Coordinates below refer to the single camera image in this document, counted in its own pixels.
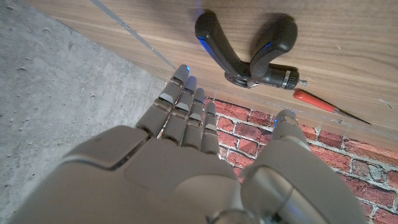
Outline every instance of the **wooden surface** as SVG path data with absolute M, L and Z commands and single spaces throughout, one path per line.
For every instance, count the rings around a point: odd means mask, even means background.
M 28 2 L 154 75 L 171 77 L 171 66 L 91 1 Z M 398 1 L 101 2 L 175 67 L 189 65 L 207 95 L 272 114 L 290 108 L 301 123 L 398 151 Z M 270 18 L 277 13 L 292 16 L 298 25 L 296 44 L 273 63 L 297 67 L 300 78 L 308 81 L 308 87 L 299 88 L 373 125 L 297 101 L 292 91 L 269 86 L 247 90 L 227 82 L 195 37 L 195 21 L 204 9 L 217 14 L 244 61 L 250 61 L 255 36 Z

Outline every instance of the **red screwdriver handle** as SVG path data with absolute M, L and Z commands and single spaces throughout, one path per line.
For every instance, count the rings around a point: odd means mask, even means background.
M 315 98 L 304 91 L 300 90 L 295 91 L 293 93 L 293 97 L 298 100 L 309 103 L 313 106 L 319 107 L 328 112 L 333 112 L 335 110 L 335 107 L 333 105 L 330 105 L 322 100 L 319 100 L 318 98 Z

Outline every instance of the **robot finger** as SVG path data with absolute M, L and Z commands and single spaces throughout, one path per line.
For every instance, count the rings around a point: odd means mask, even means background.
M 181 142 L 183 147 L 192 147 L 196 150 L 200 150 L 200 139 L 201 139 L 201 114 L 203 112 L 203 99 L 205 98 L 205 91 L 202 88 L 197 88 L 191 110 L 189 111 L 189 117 L 187 126 L 185 127 L 184 136 Z
M 137 128 L 145 130 L 150 137 L 159 134 L 188 76 L 189 68 L 186 65 L 179 66 L 163 92 L 138 121 Z
M 205 154 L 220 156 L 216 128 L 216 106 L 214 103 L 209 103 L 206 106 L 200 150 Z
M 169 139 L 178 146 L 181 143 L 185 131 L 185 125 L 187 124 L 188 114 L 196 87 L 197 79 L 195 77 L 189 77 L 162 134 L 162 138 Z

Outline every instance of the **screwdriver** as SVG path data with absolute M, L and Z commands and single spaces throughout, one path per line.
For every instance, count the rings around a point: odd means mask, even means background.
M 316 96 L 312 95 L 311 93 L 308 93 L 308 92 L 306 92 L 304 90 L 296 90 L 294 92 L 294 94 L 293 94 L 293 97 L 296 98 L 297 100 L 301 100 L 301 101 L 309 103 L 309 104 L 311 104 L 313 106 L 321 108 L 321 109 L 323 109 L 323 110 L 325 110 L 327 112 L 340 114 L 342 116 L 345 116 L 345 117 L 348 117 L 348 118 L 353 118 L 353 119 L 356 119 L 358 121 L 362 121 L 362 122 L 364 122 L 366 124 L 372 125 L 371 123 L 366 122 L 366 121 L 364 121 L 364 120 L 362 120 L 360 118 L 357 118 L 354 115 L 349 114 L 349 113 L 347 113 L 347 112 L 345 112 L 343 110 L 340 110 L 339 108 L 331 105 L 330 103 L 328 103 L 328 102 L 326 102 L 326 101 L 324 101 L 322 99 L 319 99 L 318 97 L 316 97 Z

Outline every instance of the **brick wall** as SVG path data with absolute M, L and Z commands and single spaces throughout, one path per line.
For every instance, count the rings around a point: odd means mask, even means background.
M 271 140 L 273 115 L 214 101 L 220 153 L 237 175 Z M 369 223 L 398 223 L 398 152 L 302 125 L 311 151 L 347 183 Z

